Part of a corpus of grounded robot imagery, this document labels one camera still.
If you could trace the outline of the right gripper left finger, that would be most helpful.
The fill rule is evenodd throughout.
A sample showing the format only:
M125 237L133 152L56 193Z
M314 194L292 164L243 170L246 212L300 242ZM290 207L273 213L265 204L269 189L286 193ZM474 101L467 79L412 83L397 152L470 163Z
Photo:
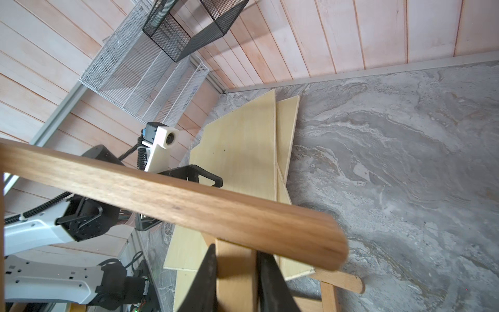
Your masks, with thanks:
M217 269L216 245L211 244L178 311L216 311Z

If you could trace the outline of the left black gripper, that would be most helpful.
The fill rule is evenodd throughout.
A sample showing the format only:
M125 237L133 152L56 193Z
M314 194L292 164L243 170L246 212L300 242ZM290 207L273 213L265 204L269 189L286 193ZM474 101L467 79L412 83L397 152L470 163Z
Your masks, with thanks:
M223 179L221 177L202 169L198 165L187 165L187 166L177 167L174 169L160 172L160 174L195 183L199 183L200 177L204 177L209 181L213 182L213 184L211 185L212 187L222 188L224 185ZM160 224L161 222L162 222L161 220L148 217L143 214L138 214L135 218L135 229L138 231L147 231L153 228L154 226Z

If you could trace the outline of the wooden easel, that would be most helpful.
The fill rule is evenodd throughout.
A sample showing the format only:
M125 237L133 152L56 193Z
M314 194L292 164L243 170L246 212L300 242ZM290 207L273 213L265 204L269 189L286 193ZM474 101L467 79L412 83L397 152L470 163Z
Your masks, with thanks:
M343 230L318 211L6 139L1 171L212 235L220 311L257 309L257 252L331 271L348 259Z

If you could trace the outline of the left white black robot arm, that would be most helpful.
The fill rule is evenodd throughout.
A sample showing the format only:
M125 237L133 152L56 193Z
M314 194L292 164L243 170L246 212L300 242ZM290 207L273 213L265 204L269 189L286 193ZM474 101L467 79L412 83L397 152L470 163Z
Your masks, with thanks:
M5 219L6 254L52 244L86 241L105 235L120 222L132 219L129 211L71 192L63 192L30 211ZM142 311L159 310L157 291L146 261L129 264L132 277L115 260L104 262L104 285L90 301L91 306L112 310L138 304Z

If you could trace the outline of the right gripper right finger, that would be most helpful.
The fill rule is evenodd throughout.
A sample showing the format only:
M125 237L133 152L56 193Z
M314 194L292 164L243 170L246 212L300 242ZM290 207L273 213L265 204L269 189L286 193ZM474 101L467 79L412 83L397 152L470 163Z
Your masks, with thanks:
M259 302L262 312L300 312L274 256L257 253Z

